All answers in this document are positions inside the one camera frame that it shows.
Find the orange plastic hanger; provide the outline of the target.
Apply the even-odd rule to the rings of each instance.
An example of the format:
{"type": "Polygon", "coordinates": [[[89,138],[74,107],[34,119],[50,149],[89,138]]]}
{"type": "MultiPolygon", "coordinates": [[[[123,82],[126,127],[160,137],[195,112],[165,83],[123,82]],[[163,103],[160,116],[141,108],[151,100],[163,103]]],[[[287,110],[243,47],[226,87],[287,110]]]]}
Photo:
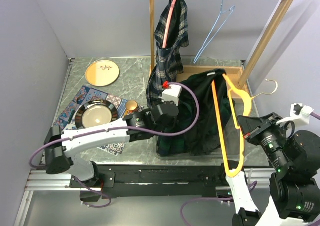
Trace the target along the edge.
{"type": "Polygon", "coordinates": [[[216,84],[215,81],[213,81],[211,83],[211,88],[212,88],[212,94],[213,94],[213,101],[214,101],[214,107],[215,107],[215,114],[216,114],[216,121],[217,121],[217,127],[218,127],[218,133],[219,133],[219,140],[220,140],[220,145],[221,145],[221,150],[222,150],[222,158],[223,158],[223,163],[224,163],[224,169],[225,169],[225,173],[227,176],[233,178],[235,176],[237,176],[240,171],[242,170],[243,166],[244,166],[244,151],[245,151],[245,139],[244,139],[244,135],[243,132],[241,130],[240,125],[237,122],[237,116],[236,116],[236,112],[235,112],[235,108],[234,108],[234,104],[233,104],[233,99],[232,99],[232,93],[234,93],[235,95],[239,96],[240,99],[243,101],[243,105],[244,105],[244,112],[243,112],[243,116],[249,116],[249,114],[251,113],[252,110],[252,101],[260,96],[260,95],[271,95],[274,94],[278,87],[279,84],[277,81],[275,80],[268,80],[266,79],[266,81],[271,81],[275,84],[275,88],[271,93],[259,93],[256,96],[250,96],[249,93],[247,93],[246,91],[242,90],[242,89],[238,89],[233,82],[231,81],[231,79],[224,73],[223,75],[224,80],[226,81],[227,85],[229,86],[229,90],[227,92],[228,98],[229,98],[229,103],[231,106],[231,111],[232,111],[232,117],[233,117],[233,122],[234,122],[234,126],[236,129],[240,130],[240,138],[239,138],[239,162],[237,167],[231,171],[230,167],[229,167],[229,162],[228,162],[228,155],[227,155],[227,150],[226,150],[226,144],[225,144],[225,138],[224,138],[224,132],[223,132],[223,126],[222,126],[222,120],[221,120],[221,113],[220,113],[220,107],[219,107],[219,102],[218,102],[218,93],[217,93],[217,88],[216,88],[216,84]]]}

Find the green navy plaid skirt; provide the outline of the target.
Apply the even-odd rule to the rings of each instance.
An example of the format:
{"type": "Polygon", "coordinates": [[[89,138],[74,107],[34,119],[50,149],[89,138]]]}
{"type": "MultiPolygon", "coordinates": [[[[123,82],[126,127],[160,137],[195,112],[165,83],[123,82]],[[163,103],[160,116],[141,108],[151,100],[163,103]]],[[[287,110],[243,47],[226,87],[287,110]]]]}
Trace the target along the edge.
{"type": "Polygon", "coordinates": [[[159,136],[157,153],[160,156],[173,156],[182,153],[191,155],[206,155],[220,147],[219,130],[212,92],[212,82],[215,83],[221,124],[225,127],[232,117],[228,99],[228,89],[223,74],[226,71],[217,69],[194,74],[181,83],[196,95],[199,102],[199,118],[188,132],[174,136],[159,136]]]}

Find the light blue wire hanger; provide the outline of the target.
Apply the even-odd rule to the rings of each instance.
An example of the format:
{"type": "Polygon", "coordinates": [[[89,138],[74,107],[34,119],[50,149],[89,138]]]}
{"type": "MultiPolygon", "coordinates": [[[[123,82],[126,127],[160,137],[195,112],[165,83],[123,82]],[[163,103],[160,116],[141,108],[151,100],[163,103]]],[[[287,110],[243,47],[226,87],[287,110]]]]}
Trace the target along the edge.
{"type": "Polygon", "coordinates": [[[209,31],[206,39],[204,40],[201,48],[199,49],[198,53],[196,54],[193,62],[197,63],[199,58],[201,57],[201,55],[203,54],[203,52],[206,50],[206,48],[209,46],[209,44],[213,41],[213,39],[217,36],[217,34],[220,32],[220,30],[224,27],[224,25],[226,24],[226,22],[229,20],[229,18],[232,16],[234,10],[235,10],[235,5],[231,6],[229,9],[224,10],[224,1],[225,0],[221,0],[221,4],[220,4],[220,9],[219,9],[219,14],[211,28],[211,30],[209,31]],[[222,18],[222,16],[224,14],[228,14],[228,16],[224,19],[223,23],[219,26],[219,28],[214,32],[214,30],[216,29],[220,19],[222,18]]]}

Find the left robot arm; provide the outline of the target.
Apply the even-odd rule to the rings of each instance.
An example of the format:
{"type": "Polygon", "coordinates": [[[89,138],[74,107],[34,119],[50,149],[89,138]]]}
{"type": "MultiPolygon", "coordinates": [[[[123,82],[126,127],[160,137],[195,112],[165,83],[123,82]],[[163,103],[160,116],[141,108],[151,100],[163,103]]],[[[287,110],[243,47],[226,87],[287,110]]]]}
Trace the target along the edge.
{"type": "Polygon", "coordinates": [[[162,100],[151,109],[136,112],[113,122],[60,131],[51,128],[46,138],[45,171],[47,174],[67,172],[88,187],[98,184],[100,178],[96,164],[86,161],[80,153],[91,148],[113,143],[128,143],[160,135],[166,126],[173,126],[178,116],[179,100],[162,100]]]}

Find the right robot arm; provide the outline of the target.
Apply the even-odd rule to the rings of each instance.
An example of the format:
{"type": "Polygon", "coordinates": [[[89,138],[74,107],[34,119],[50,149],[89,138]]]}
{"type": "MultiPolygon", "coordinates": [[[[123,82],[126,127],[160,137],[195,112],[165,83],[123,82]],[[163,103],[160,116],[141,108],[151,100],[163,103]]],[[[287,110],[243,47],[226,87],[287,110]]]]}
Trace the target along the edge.
{"type": "Polygon", "coordinates": [[[318,226],[320,187],[314,175],[320,168],[320,138],[308,130],[296,130],[309,117],[262,117],[239,115],[235,119],[244,139],[261,146],[275,169],[269,178],[270,199],[264,213],[251,198],[243,171],[231,168],[219,173],[219,180],[230,185],[235,203],[234,226],[318,226]]]}

